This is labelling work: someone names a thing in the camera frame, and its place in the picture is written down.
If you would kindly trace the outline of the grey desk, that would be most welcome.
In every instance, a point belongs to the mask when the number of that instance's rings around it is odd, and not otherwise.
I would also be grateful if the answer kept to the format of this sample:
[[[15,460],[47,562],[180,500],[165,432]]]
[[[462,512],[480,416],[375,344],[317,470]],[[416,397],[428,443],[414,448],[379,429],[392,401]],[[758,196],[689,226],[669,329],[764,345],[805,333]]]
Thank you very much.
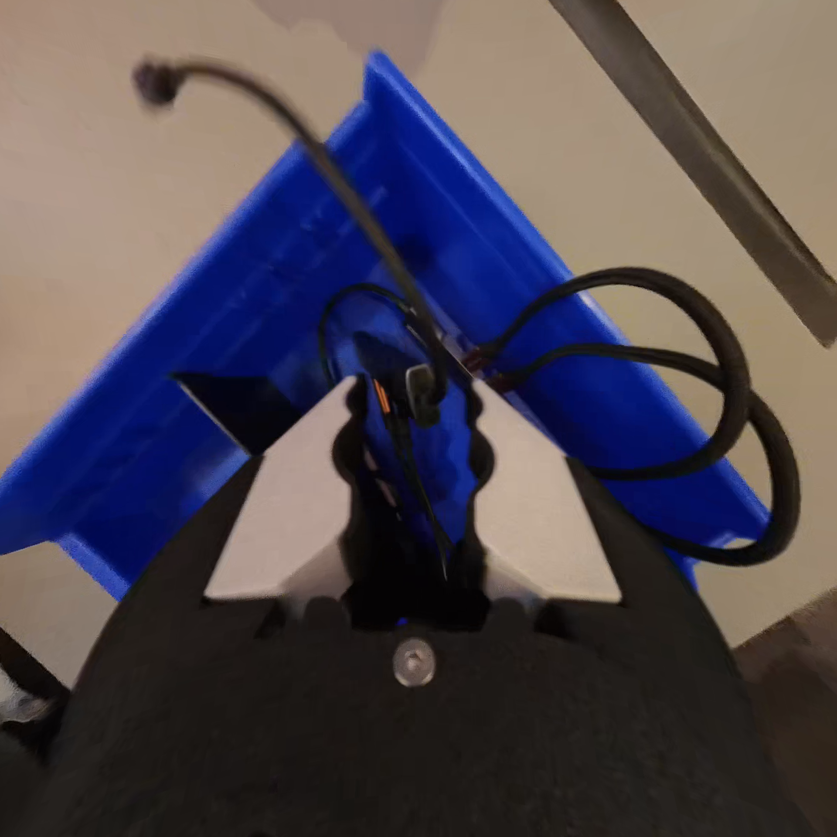
[[[835,277],[835,2],[621,2]],[[698,583],[738,644],[835,588],[835,347],[822,348],[548,2],[1,3],[2,472],[285,150],[195,85],[144,111],[144,56],[206,56],[327,132],[384,49],[579,272],[670,271],[722,310],[799,458],[791,548]],[[73,685],[115,603],[57,547],[2,558],[2,627]]]

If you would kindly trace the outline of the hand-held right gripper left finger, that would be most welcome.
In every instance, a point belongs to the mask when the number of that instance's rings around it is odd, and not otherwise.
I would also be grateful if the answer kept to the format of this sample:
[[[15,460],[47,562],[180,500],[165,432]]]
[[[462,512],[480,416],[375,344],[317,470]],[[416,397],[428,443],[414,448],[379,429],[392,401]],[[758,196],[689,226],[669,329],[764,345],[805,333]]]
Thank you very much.
[[[204,596],[340,600],[360,574],[364,378],[345,378],[261,456]]]

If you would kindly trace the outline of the blue plastic bin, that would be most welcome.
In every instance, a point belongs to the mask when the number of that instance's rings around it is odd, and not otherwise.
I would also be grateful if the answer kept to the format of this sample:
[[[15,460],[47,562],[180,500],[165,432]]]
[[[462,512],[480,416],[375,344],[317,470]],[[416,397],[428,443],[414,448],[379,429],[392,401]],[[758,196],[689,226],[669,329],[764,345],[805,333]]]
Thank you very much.
[[[330,151],[408,263],[454,348],[490,340],[533,299],[572,276],[490,173],[384,54],[371,54],[361,101]],[[395,290],[366,238],[298,146],[269,170],[87,383],[2,477],[2,555],[52,541],[121,599],[163,545],[246,460],[173,375],[269,378],[305,413],[327,392],[316,329],[343,287]],[[356,331],[423,361],[403,318],[361,293],[331,313],[330,356],[361,371]],[[544,310],[504,351],[513,370],[553,348],[627,342],[591,296]],[[517,391],[571,456],[592,466],[654,466],[705,433],[656,371],[570,358]],[[463,537],[475,485],[466,402],[452,384],[439,425],[414,429],[437,518]],[[727,460],[679,479],[608,482],[654,529],[708,547],[755,540],[768,509]]]

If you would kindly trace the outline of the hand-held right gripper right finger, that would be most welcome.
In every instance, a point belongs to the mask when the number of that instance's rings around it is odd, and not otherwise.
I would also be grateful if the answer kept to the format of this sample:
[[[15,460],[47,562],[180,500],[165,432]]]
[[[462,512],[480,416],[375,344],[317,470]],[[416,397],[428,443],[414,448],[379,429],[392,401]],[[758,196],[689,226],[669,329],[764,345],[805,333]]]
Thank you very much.
[[[566,455],[485,382],[465,395],[475,481],[458,556],[465,583],[490,602],[620,602]]]

